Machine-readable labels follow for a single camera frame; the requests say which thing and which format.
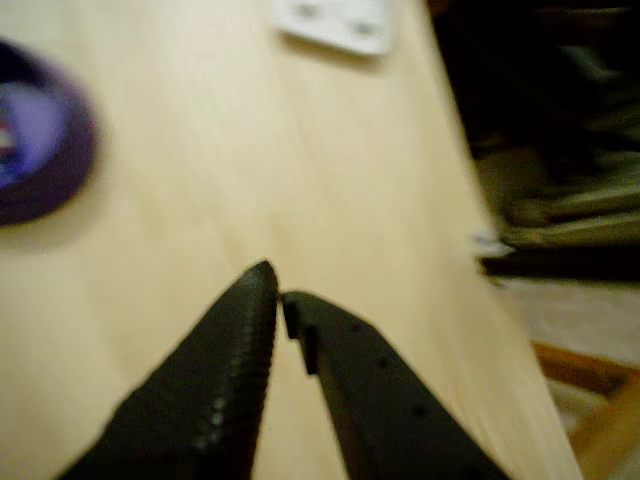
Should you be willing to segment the black holed gripper right finger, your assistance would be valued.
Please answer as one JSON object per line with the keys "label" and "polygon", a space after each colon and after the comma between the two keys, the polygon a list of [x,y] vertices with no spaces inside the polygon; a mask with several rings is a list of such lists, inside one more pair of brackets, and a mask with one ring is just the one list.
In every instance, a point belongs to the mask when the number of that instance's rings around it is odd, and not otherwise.
{"label": "black holed gripper right finger", "polygon": [[281,301],[350,478],[505,478],[374,326],[310,293]]}

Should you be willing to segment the black ribbed gripper left finger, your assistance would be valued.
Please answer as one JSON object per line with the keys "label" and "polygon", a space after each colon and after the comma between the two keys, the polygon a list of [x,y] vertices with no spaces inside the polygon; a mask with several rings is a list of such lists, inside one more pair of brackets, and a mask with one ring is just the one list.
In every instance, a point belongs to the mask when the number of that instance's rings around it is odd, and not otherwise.
{"label": "black ribbed gripper left finger", "polygon": [[278,300],[269,262],[244,272],[61,478],[250,478]]}

